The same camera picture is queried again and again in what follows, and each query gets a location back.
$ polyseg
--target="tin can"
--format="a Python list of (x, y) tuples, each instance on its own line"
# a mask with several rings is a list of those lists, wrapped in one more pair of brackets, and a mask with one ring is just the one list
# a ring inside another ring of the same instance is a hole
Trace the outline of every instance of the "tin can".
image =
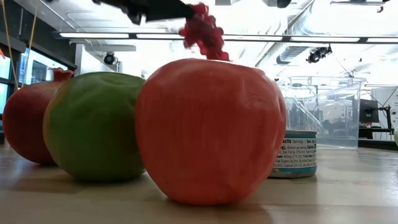
[(317, 133), (291, 131), (285, 133), (271, 178), (310, 177), (317, 171)]

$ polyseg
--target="can label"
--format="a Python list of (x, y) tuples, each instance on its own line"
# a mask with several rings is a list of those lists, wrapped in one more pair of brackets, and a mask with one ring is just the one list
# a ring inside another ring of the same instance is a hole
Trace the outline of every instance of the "can label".
[(311, 136), (286, 136), (274, 169), (278, 172), (310, 172), (317, 167), (317, 139)]

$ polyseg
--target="red pomegranate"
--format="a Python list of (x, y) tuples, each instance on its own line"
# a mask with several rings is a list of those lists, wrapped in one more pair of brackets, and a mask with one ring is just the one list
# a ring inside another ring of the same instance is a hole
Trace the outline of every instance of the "red pomegranate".
[(183, 59), (156, 70), (136, 103), (137, 142), (161, 191), (191, 205), (238, 202), (271, 173), (285, 104), (263, 71)]
[(52, 82), (27, 85), (7, 101), (2, 116), (4, 135), (23, 158), (38, 164), (55, 164), (43, 139), (44, 111), (54, 93), (72, 76), (72, 71), (52, 69)]

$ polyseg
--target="ceiling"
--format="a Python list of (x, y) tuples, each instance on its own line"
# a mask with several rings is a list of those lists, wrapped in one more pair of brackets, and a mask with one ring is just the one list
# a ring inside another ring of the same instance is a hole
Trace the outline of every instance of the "ceiling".
[[(98, 6), (91, 0), (59, 0), (51, 5), (36, 0), (15, 0), (30, 12), (39, 6), (38, 17), (57, 30), (77, 32), (176, 32), (184, 20), (162, 21), (135, 26), (119, 10)], [(267, 7), (262, 0), (240, 0), (230, 6), (217, 6), (216, 0), (202, 1), (210, 6), (217, 25), (226, 34), (292, 34), (292, 35), (396, 35), (397, 1), (378, 6), (347, 6), (330, 4), (330, 0), (293, 0), (286, 9)], [(181, 41), (97, 40), (86, 43), (103, 54), (104, 46), (119, 49), (121, 60), (136, 58), (143, 70), (155, 70), (170, 60), (201, 57), (198, 50), (185, 50)], [(368, 74), (370, 67), (388, 58), (395, 58), (395, 45), (332, 45), (333, 54), (316, 64), (305, 59), (309, 51), (319, 47), (311, 44), (274, 44), (226, 42), (225, 51), (233, 61), (257, 66), (272, 77), (286, 75), (341, 75), (347, 72)]]

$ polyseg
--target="monitor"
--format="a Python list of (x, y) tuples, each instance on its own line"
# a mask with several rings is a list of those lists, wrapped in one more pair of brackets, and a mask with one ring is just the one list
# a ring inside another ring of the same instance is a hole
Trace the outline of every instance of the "monitor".
[(379, 122), (379, 110), (376, 100), (362, 100), (359, 104), (359, 122)]

